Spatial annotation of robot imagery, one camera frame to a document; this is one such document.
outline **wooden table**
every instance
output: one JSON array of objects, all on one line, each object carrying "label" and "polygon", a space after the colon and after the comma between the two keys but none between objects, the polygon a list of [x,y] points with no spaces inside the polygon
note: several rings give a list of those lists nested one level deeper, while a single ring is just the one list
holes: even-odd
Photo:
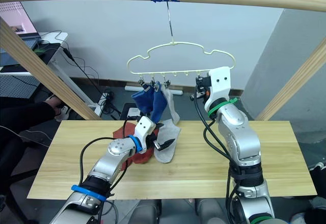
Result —
[{"label": "wooden table", "polygon": [[[42,162],[29,199],[65,200],[79,181],[79,154],[91,140],[112,136],[122,121],[63,121]],[[251,121],[261,141],[262,166],[271,196],[316,194],[304,158],[287,121]],[[132,164],[111,199],[224,198],[228,161],[204,141],[200,121],[180,121],[172,162],[155,157]],[[110,140],[98,141],[84,154],[84,177],[105,154]]]}]

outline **green ring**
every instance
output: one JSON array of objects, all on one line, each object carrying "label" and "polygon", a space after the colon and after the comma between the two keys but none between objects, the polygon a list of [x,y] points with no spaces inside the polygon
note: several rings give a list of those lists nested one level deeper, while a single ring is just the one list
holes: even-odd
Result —
[{"label": "green ring", "polygon": [[257,223],[259,223],[259,222],[261,222],[261,221],[263,221],[263,220],[268,220],[268,219],[271,219],[271,217],[270,217],[270,216],[261,216],[261,217],[257,217],[257,218],[255,218],[255,219],[253,219],[253,220],[250,222],[250,224],[257,224]]},{"label": "green ring", "polygon": [[218,105],[216,105],[214,108],[212,108],[208,112],[208,117],[210,117],[210,115],[212,113],[214,113],[216,110],[218,110],[219,108],[221,108],[223,105],[226,105],[226,104],[229,104],[229,103],[235,103],[236,101],[238,101],[238,99],[237,98],[233,98],[233,99],[230,99],[229,101],[225,101],[225,102],[219,103]]}]

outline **clothes hanger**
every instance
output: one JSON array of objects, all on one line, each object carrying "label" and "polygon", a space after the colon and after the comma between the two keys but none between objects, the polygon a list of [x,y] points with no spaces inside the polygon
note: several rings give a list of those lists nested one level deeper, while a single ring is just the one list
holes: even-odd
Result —
[{"label": "clothes hanger", "polygon": [[200,75],[201,72],[205,72],[205,71],[210,70],[210,69],[204,69],[204,70],[178,70],[178,71],[158,71],[158,72],[133,72],[133,71],[131,71],[131,69],[130,69],[131,61],[133,61],[133,60],[135,60],[137,58],[142,58],[144,60],[147,60],[147,59],[149,59],[151,57],[151,55],[150,55],[151,51],[153,51],[155,49],[158,49],[158,48],[161,48],[161,47],[175,46],[175,45],[192,45],[192,46],[200,47],[202,49],[203,53],[206,54],[206,55],[212,55],[215,52],[226,54],[232,59],[232,62],[233,62],[233,65],[230,67],[230,69],[233,69],[235,67],[235,65],[236,65],[235,57],[232,54],[230,54],[229,52],[218,50],[218,49],[213,49],[211,52],[207,52],[207,51],[205,51],[205,48],[200,44],[193,43],[193,42],[176,42],[176,41],[174,41],[173,32],[172,32],[172,25],[171,25],[171,15],[170,15],[170,9],[169,9],[168,1],[167,1],[167,8],[168,8],[169,25],[170,25],[170,33],[171,33],[172,41],[169,42],[169,43],[165,43],[165,44],[158,45],[158,46],[155,46],[155,47],[152,47],[152,48],[148,49],[146,57],[143,57],[142,55],[139,54],[139,55],[136,55],[136,56],[130,58],[128,60],[128,62],[127,62],[127,68],[131,72],[131,74],[139,75],[141,78],[143,78],[143,75],[150,75],[152,80],[155,83],[155,80],[154,80],[154,75],[155,74],[162,75],[164,80],[165,80],[166,74],[173,74],[174,76],[177,76],[178,73],[184,73],[186,76],[188,76],[189,73],[196,72],[198,75]]}]

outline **hanger clip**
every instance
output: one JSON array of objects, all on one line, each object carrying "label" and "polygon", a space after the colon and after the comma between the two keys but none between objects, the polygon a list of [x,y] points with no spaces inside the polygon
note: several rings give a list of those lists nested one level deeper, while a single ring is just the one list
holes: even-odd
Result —
[{"label": "hanger clip", "polygon": [[164,84],[164,86],[165,86],[166,88],[168,88],[168,87],[170,86],[171,82],[170,82],[170,80],[167,80],[167,81],[165,81],[163,84]]},{"label": "hanger clip", "polygon": [[145,84],[145,82],[144,82],[143,79],[140,79],[140,80],[138,81],[138,83],[139,83],[139,85],[141,85],[141,86]]},{"label": "hanger clip", "polygon": [[158,92],[158,90],[159,90],[159,82],[155,83],[154,89],[155,89],[156,92]]}]

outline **gray wall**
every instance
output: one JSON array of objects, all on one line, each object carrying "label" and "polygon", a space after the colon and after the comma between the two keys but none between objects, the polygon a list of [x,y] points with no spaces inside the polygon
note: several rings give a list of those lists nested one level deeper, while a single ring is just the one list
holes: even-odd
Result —
[{"label": "gray wall", "polygon": [[[242,96],[251,116],[265,108],[325,36],[326,13],[283,11]],[[297,137],[315,132],[310,141],[325,138],[326,65],[271,120],[290,120]]]}]

